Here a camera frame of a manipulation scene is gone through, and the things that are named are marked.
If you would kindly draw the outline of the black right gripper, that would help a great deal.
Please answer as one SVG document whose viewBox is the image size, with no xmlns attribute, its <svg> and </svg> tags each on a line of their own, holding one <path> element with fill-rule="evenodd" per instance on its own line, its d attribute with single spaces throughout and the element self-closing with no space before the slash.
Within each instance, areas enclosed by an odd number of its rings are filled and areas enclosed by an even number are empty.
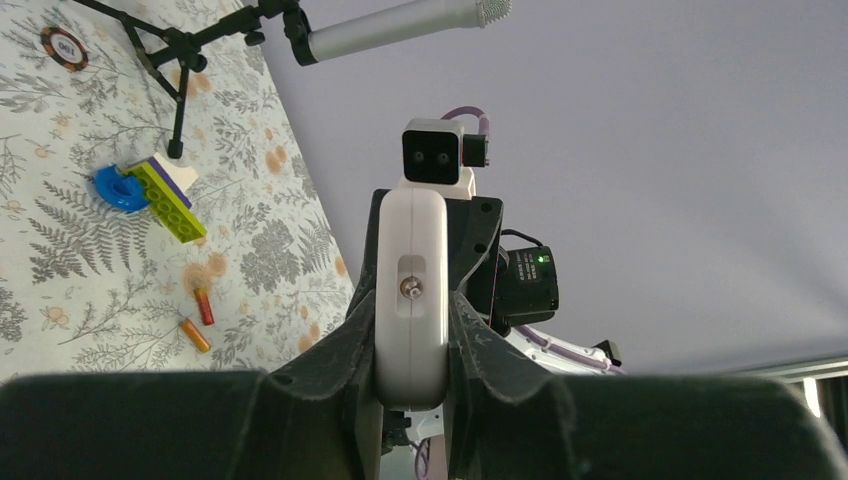
<svg viewBox="0 0 848 480">
<path fill-rule="evenodd" d="M 378 189 L 351 321 L 379 332 L 446 332 L 456 297 L 474 314 L 493 298 L 503 203 L 424 188 Z"/>
</svg>

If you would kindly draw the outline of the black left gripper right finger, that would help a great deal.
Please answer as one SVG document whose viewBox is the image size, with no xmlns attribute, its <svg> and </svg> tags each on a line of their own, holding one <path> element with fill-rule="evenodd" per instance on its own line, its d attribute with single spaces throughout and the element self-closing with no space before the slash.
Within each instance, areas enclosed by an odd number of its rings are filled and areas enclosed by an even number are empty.
<svg viewBox="0 0 848 480">
<path fill-rule="evenodd" d="M 453 479 L 843 479 L 833 431 L 783 383 L 554 374 L 453 294 Z"/>
</svg>

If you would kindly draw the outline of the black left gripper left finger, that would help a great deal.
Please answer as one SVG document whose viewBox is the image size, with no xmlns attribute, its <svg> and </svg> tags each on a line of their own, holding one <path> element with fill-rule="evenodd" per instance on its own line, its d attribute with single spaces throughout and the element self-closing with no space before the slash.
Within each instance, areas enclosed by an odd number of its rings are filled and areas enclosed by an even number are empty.
<svg viewBox="0 0 848 480">
<path fill-rule="evenodd" d="M 273 372 L 61 374 L 1 390 L 5 479 L 374 479 L 374 299 Z"/>
</svg>

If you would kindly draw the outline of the white red remote control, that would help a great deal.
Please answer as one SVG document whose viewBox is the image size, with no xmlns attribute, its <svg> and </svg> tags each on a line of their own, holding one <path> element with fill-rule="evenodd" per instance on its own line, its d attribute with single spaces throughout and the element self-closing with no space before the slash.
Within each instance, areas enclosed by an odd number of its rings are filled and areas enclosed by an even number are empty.
<svg viewBox="0 0 848 480">
<path fill-rule="evenodd" d="M 397 188 L 379 210 L 375 382 L 389 409 L 430 410 L 448 384 L 448 232 L 445 199 Z"/>
</svg>

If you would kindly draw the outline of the red orange battery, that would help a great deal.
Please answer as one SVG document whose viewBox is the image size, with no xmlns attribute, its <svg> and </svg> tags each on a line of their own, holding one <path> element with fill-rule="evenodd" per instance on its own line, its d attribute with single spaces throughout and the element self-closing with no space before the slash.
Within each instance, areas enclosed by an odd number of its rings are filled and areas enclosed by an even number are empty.
<svg viewBox="0 0 848 480">
<path fill-rule="evenodd" d="M 206 287 L 195 287 L 193 289 L 194 298 L 198 305 L 201 322 L 204 326 L 212 326 L 215 324 L 215 317 L 211 307 L 208 290 Z"/>
</svg>

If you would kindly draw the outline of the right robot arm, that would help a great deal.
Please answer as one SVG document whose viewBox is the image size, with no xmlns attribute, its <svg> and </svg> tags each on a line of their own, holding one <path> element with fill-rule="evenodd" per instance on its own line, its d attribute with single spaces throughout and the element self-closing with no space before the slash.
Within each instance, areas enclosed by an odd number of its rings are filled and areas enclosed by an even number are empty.
<svg viewBox="0 0 848 480">
<path fill-rule="evenodd" d="M 478 196 L 446 205 L 449 283 L 486 326 L 550 371 L 624 373 L 612 341 L 582 347 L 531 327 L 559 308 L 556 264 L 549 247 L 502 227 L 501 200 Z"/>
</svg>

